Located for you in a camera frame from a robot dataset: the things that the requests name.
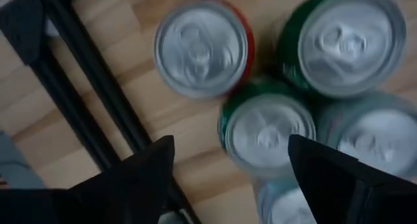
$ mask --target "wooden surface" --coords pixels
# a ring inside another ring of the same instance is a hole
[[[154,68],[156,26],[185,1],[76,0],[74,6],[152,138],[175,136],[174,174],[203,223],[257,223],[250,181],[227,159],[218,142],[216,121],[223,100],[179,96],[164,85]],[[303,0],[228,1],[247,17],[259,48],[273,21],[286,18]],[[408,50],[399,71],[382,88],[417,103],[417,0],[396,1],[407,17]],[[50,46],[120,157],[131,155],[63,41],[57,38]],[[0,61],[1,129],[45,184],[69,188],[96,175],[96,165],[4,37],[0,37]]]

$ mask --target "can top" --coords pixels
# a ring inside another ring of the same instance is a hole
[[[342,133],[339,150],[392,175],[417,159],[417,114],[399,109],[367,112]]]
[[[246,31],[216,0],[188,3],[158,27],[154,61],[169,86],[191,98],[219,96],[238,83],[248,56]]]
[[[277,197],[270,210],[268,223],[316,224],[316,221],[301,189],[296,188]]]
[[[354,96],[398,67],[406,36],[404,16],[392,0],[324,0],[300,34],[301,70],[325,95]]]
[[[299,102],[281,94],[262,94],[245,101],[231,115],[225,133],[226,151],[255,176],[273,176],[291,165],[291,134],[315,139],[311,115]]]

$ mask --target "metal bar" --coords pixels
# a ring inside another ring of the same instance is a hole
[[[52,52],[46,46],[40,52],[39,59],[31,64],[32,71],[47,90],[97,166],[104,171],[120,163],[121,160],[117,153]]]
[[[50,20],[84,71],[104,107],[132,151],[136,153],[143,150],[152,143],[152,140],[72,8],[70,1],[53,0],[50,3],[51,5],[47,5],[46,9]],[[169,198],[168,205],[173,205],[172,202],[175,201],[187,211],[193,223],[200,223],[174,178],[172,188],[169,189]]]

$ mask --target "can lid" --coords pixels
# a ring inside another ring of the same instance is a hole
[[[416,132],[415,113],[378,109],[349,126],[338,147],[362,163],[399,176],[417,159]]]
[[[315,139],[311,115],[296,100],[281,94],[262,94],[244,102],[232,114],[225,145],[230,157],[249,173],[270,176],[291,166],[291,134]]]
[[[398,67],[406,36],[404,16],[392,0],[324,0],[302,28],[301,69],[325,95],[360,94]]]
[[[202,0],[172,12],[155,35],[154,60],[168,85],[191,98],[219,96],[238,83],[248,39],[223,3]]]
[[[268,223],[314,224],[316,221],[304,194],[300,188],[297,188],[288,191],[275,200],[270,211]]]

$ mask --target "black object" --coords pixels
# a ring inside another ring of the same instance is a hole
[[[416,222],[416,184],[299,135],[288,151],[318,224]]]
[[[0,28],[22,61],[30,65],[37,74],[95,162],[101,169],[106,169],[110,164],[117,163],[114,160],[115,152],[108,147],[108,140],[102,137],[103,133],[97,123],[47,49],[43,33],[45,15],[56,26],[133,152],[143,150],[152,141],[80,22],[71,2],[72,0],[14,0],[0,10]],[[66,92],[57,94],[56,90]],[[86,123],[93,127],[85,132]],[[174,178],[169,187],[166,206],[168,210],[176,210],[178,213],[180,209],[184,209],[192,223],[201,223]]]
[[[172,177],[173,136],[66,189],[0,189],[4,224],[158,222]]]

